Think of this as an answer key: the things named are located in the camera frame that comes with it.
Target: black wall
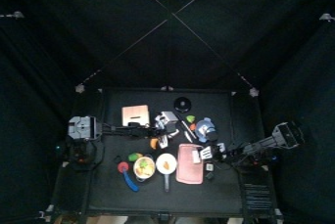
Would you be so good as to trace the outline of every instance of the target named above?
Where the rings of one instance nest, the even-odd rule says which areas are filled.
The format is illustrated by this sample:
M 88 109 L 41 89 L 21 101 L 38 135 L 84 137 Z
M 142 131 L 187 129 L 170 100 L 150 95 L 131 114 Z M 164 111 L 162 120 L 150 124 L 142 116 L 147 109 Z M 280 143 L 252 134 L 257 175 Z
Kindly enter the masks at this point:
M 335 222 L 333 42 L 335 24 L 325 22 L 261 92 L 268 132 L 292 119 L 305 133 L 305 144 L 281 153 L 274 170 L 281 209 L 301 223 Z
M 0 68 L 0 223 L 24 223 L 49 204 L 75 89 L 14 21 L 0 27 Z

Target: yellow fruit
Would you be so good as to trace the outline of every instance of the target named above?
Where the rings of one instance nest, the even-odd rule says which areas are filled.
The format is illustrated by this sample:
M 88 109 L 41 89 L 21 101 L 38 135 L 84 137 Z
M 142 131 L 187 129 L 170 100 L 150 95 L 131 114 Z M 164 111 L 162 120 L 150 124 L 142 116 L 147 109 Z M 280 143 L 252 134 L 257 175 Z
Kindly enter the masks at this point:
M 158 142 L 158 138 L 151 138 L 150 140 L 150 147 L 155 150 L 156 147 L 156 142 Z

